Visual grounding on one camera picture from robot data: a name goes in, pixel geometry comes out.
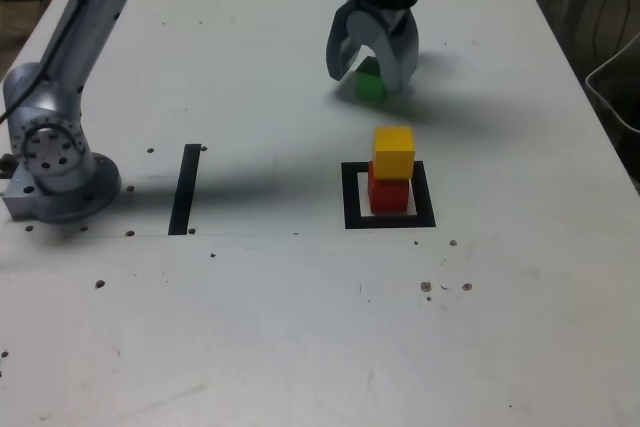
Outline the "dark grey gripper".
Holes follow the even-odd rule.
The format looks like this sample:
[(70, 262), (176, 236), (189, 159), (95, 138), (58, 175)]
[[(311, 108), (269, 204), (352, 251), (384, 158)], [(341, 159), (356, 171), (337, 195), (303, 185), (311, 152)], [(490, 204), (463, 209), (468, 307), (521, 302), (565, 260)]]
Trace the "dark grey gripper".
[(418, 60), (418, 31), (412, 12), (372, 0), (347, 0), (335, 12), (326, 46), (332, 79), (340, 81), (346, 75), (362, 45), (375, 54), (386, 89), (402, 92)]

